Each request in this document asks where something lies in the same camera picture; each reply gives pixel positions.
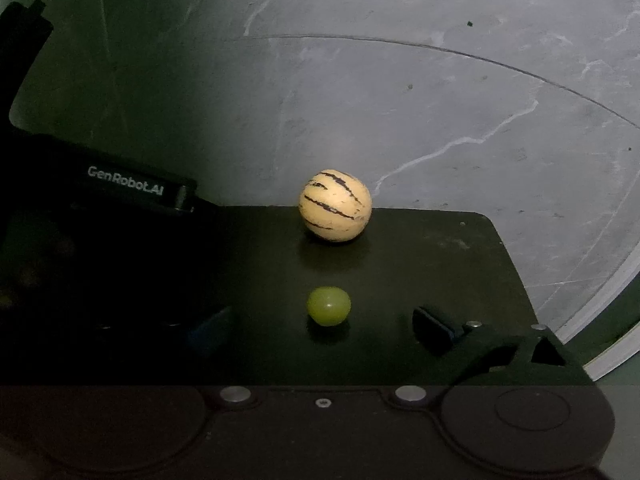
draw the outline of cream fruit with dark stripes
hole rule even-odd
[[[367,225],[371,195],[354,176],[324,170],[306,183],[299,208],[310,231],[325,240],[345,242],[358,236]]]

